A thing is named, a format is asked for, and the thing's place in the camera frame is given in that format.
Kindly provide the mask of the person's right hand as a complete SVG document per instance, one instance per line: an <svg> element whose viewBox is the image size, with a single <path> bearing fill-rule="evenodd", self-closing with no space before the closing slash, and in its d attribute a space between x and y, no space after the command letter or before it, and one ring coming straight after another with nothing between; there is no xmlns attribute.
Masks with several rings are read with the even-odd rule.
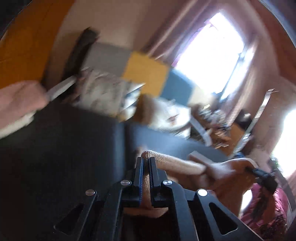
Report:
<svg viewBox="0 0 296 241"><path fill-rule="evenodd" d="M205 166L205 174L209 178L207 189L213 191L235 216L239 216L243 194L255 182L251 170L258 165L250 158L239 158L221 163L210 161Z"/></svg>

